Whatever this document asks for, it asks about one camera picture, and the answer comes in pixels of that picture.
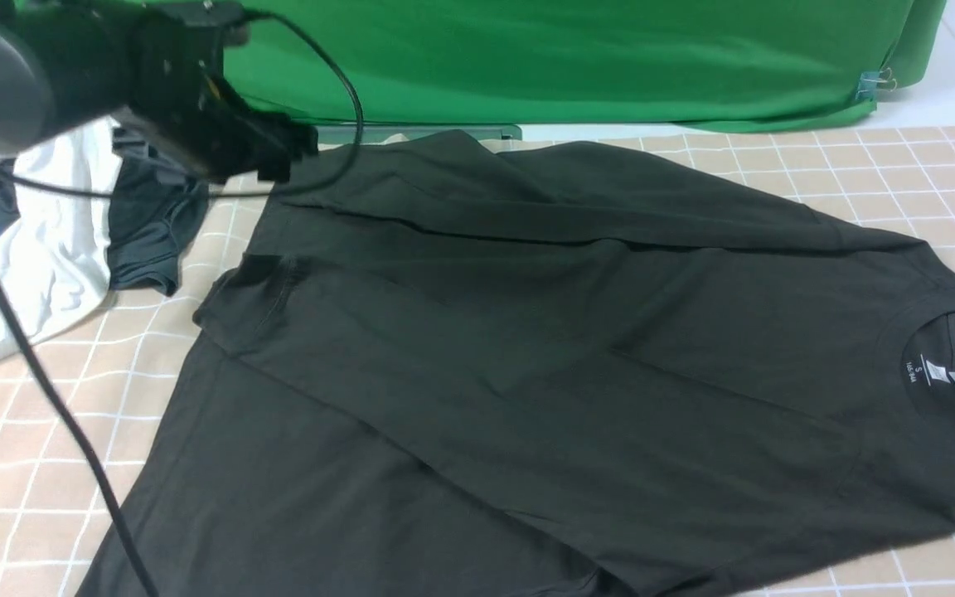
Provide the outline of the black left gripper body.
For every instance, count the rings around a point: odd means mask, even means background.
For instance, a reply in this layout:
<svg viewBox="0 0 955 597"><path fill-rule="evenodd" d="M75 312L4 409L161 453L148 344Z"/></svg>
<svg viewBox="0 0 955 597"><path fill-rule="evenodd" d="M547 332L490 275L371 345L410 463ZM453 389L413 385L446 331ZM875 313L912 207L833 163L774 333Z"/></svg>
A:
<svg viewBox="0 0 955 597"><path fill-rule="evenodd" d="M314 126L251 106L227 82L224 54L246 45L254 19L239 2L167 2L145 7L125 35L135 82L118 121L211 184L247 172L286 182L318 155Z"/></svg>

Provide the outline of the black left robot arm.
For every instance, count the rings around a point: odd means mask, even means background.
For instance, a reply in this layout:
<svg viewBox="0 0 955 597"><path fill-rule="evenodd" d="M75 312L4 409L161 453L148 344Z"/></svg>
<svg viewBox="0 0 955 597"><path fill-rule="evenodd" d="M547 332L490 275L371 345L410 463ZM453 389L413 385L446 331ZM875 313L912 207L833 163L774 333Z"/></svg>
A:
<svg viewBox="0 0 955 597"><path fill-rule="evenodd" d="M249 106L224 75L249 41L235 1L0 1L0 156L109 117L114 150L223 184L286 182L318 131Z"/></svg>

